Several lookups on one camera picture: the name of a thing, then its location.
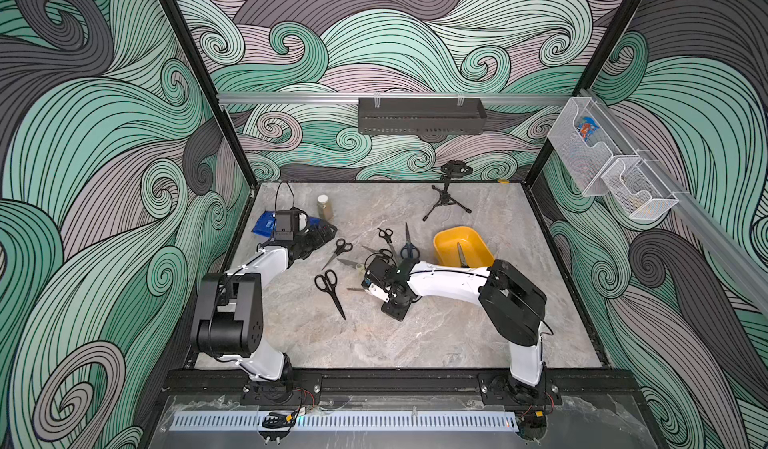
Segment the blue handled scissors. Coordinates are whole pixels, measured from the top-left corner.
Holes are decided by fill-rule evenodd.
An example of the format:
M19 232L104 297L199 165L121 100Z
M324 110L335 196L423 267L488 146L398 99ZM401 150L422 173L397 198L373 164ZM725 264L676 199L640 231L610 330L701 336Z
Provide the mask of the blue handled scissors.
M412 242L408 223L405 223L405 244L400 249L402 260L420 260L420 249Z

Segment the large black scissors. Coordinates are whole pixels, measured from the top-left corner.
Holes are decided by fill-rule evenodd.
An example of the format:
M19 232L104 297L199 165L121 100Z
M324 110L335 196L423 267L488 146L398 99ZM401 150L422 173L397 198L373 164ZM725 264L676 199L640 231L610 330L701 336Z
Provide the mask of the large black scissors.
M342 319L345 320L346 315L337 295L338 276L336 272L332 269L329 269L321 274L317 274L314 277L314 284L318 290L328 294L331 297L337 311L341 315Z

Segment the yellow storage box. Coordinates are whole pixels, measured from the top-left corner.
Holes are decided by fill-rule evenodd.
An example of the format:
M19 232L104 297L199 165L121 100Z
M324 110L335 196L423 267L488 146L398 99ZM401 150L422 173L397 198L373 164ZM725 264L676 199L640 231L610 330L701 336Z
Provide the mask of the yellow storage box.
M491 266L495 258L480 234L468 226L443 230L433 238L439 264L449 267L482 268Z

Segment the cream kitchen scissors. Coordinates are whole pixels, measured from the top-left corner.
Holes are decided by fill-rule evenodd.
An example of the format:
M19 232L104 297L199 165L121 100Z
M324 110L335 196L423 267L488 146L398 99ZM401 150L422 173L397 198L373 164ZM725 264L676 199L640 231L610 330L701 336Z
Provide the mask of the cream kitchen scissors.
M361 273L365 272L365 266L362 263L349 260L349 259L343 259L343 258L337 258L337 261L345 266L354 268L358 272L361 272Z

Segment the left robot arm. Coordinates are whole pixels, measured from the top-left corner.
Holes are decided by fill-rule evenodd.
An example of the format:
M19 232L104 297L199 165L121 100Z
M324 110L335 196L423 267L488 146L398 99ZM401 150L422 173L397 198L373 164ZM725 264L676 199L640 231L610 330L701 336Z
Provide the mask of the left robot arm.
M190 346L207 371L243 371L260 383L291 377L289 356L266 339L263 290L295 261L306 259L332 241L333 224L321 220L290 229L278 218L274 236L259 244L248 262L226 272L205 275L197 290Z

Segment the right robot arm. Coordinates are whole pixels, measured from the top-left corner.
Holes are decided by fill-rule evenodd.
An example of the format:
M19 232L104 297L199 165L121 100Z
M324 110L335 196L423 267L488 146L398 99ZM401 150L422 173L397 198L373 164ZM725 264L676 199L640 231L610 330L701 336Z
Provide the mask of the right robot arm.
M513 382L534 388L541 382L542 335L547 297L509 262L456 268L406 259L398 266L377 255L365 268L362 289L382 301L381 310L402 321L423 297L441 297L480 306L509 343Z

